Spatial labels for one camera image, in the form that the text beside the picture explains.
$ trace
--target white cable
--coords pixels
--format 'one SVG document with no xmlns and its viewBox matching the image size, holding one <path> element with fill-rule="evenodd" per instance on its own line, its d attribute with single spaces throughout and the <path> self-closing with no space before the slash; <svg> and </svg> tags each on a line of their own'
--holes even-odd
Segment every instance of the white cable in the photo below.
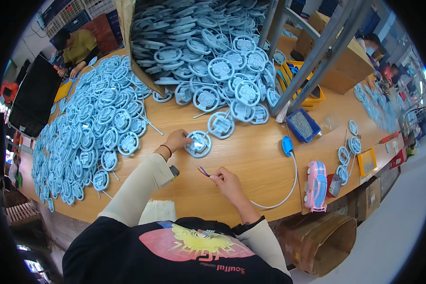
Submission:
<svg viewBox="0 0 426 284">
<path fill-rule="evenodd" d="M 253 202 L 251 200 L 252 204 L 254 204 L 255 206 L 260 207 L 262 209 L 271 209 L 271 208 L 278 207 L 279 205 L 281 205 L 282 203 L 284 203 L 289 198 L 289 196 L 292 194 L 293 189 L 295 188 L 295 185 L 297 184 L 297 174 L 298 174 L 297 173 L 297 162 L 295 160 L 295 156 L 293 155 L 293 151 L 291 153 L 292 153 L 292 158 L 293 158 L 293 164 L 295 165 L 295 180 L 293 181 L 292 190 L 290 190 L 289 195 L 286 196 L 283 201 L 281 201 L 279 204 L 277 204 L 275 206 L 266 207 L 266 206 L 259 205 L 259 204 L 255 203 L 255 202 Z"/>
</svg>

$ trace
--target yellow shirt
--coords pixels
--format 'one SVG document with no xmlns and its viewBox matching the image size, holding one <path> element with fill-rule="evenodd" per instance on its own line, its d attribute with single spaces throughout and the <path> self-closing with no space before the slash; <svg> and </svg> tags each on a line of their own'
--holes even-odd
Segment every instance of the yellow shirt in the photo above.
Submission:
<svg viewBox="0 0 426 284">
<path fill-rule="evenodd" d="M 96 38 L 91 31 L 79 30 L 73 32 L 74 42 L 71 47 L 63 49 L 65 63 L 72 62 L 74 67 L 82 62 L 85 57 L 97 46 Z"/>
</svg>

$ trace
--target beige arm sleeve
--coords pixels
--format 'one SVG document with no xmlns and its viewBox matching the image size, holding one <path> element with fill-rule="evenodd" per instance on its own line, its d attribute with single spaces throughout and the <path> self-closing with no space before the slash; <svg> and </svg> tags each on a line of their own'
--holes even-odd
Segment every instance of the beige arm sleeve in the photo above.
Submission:
<svg viewBox="0 0 426 284">
<path fill-rule="evenodd" d="M 259 224 L 236 237 L 271 267 L 277 268 L 290 276 L 290 272 L 286 267 L 286 261 L 284 260 L 283 251 L 268 226 L 267 220 L 259 222 Z"/>
<path fill-rule="evenodd" d="M 164 158 L 153 153 L 129 175 L 98 217 L 109 217 L 129 227 L 137 226 L 153 192 L 172 180 L 173 174 Z"/>
</svg>

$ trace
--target black shirt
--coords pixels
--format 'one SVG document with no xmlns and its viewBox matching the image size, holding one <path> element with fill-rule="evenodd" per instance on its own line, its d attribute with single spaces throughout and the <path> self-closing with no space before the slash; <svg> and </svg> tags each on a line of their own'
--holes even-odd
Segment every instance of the black shirt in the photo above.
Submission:
<svg viewBox="0 0 426 284">
<path fill-rule="evenodd" d="M 63 278 L 83 284 L 292 283 L 232 236 L 226 224 L 200 218 L 130 228 L 99 217 L 69 246 Z"/>
</svg>

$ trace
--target pink toy car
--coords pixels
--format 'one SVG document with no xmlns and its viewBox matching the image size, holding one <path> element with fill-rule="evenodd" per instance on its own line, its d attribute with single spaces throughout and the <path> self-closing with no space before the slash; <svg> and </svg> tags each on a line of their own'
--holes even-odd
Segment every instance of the pink toy car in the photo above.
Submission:
<svg viewBox="0 0 426 284">
<path fill-rule="evenodd" d="M 307 188 L 304 197 L 304 206 L 310 208 L 310 212 L 327 211 L 324 205 L 327 194 L 327 171 L 322 162 L 312 161 L 307 168 Z"/>
</svg>

